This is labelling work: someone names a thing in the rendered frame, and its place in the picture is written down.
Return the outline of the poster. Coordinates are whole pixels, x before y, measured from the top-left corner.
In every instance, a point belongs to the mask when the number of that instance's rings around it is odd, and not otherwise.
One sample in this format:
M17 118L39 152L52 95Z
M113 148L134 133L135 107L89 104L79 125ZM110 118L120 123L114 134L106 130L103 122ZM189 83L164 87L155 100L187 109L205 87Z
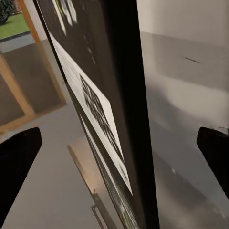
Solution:
M160 229L136 0L33 0L64 82L142 229Z

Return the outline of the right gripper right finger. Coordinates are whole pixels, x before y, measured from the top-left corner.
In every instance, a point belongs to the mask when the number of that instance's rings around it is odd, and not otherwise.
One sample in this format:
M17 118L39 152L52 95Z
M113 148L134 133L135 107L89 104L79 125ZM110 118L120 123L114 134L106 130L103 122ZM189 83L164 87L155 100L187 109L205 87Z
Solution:
M218 130L200 127L197 145L229 198L229 136Z

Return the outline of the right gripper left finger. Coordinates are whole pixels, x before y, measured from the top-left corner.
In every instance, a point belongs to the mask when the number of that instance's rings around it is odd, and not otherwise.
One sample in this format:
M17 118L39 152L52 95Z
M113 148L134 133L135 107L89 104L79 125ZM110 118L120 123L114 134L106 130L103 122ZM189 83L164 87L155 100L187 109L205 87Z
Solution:
M41 144L39 127L23 130L0 144L0 229Z

